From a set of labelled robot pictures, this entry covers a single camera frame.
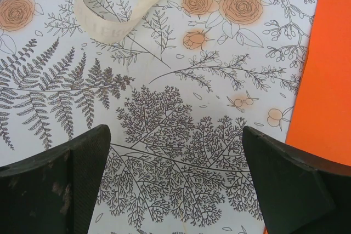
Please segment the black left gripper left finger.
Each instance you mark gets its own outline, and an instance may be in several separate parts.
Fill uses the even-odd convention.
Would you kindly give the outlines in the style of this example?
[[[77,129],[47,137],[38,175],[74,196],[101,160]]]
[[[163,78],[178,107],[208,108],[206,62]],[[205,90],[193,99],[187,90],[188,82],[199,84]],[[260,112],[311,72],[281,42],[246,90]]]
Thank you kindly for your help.
[[[1,233],[87,233],[109,148],[102,124],[1,167]]]

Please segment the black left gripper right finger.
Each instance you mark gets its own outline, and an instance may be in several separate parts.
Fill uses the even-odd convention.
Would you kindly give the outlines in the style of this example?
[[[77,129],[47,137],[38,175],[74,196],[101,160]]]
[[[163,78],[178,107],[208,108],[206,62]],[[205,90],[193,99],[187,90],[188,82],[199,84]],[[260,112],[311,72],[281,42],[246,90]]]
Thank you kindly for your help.
[[[249,126],[242,144],[268,233],[350,233],[350,166]]]

